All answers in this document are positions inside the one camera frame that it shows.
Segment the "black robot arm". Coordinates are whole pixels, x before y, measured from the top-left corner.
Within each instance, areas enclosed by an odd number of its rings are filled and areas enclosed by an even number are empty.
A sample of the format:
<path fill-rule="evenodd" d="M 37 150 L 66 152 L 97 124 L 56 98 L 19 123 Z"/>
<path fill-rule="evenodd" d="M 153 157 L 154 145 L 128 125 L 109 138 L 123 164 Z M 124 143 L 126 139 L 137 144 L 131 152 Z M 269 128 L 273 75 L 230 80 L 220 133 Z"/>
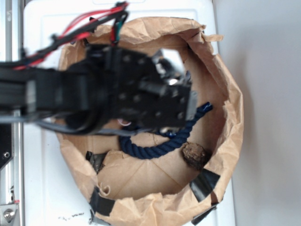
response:
<path fill-rule="evenodd" d="M 90 45 L 67 70 L 0 70 L 0 121 L 33 122 L 71 135 L 127 135 L 178 131 L 194 119 L 198 95 L 178 51 L 155 55 Z M 133 132 L 106 128 L 130 122 Z"/>

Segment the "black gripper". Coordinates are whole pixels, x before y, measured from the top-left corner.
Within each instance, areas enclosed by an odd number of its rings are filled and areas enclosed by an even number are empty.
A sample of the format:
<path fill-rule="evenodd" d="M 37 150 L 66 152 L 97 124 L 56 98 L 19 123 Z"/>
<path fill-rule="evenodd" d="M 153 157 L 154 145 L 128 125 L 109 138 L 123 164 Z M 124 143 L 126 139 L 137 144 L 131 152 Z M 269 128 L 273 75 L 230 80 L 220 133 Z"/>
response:
<path fill-rule="evenodd" d="M 194 119 L 198 95 L 180 53 L 161 48 L 152 56 L 96 44 L 86 59 L 98 81 L 102 125 L 123 119 L 143 129 L 180 130 Z"/>

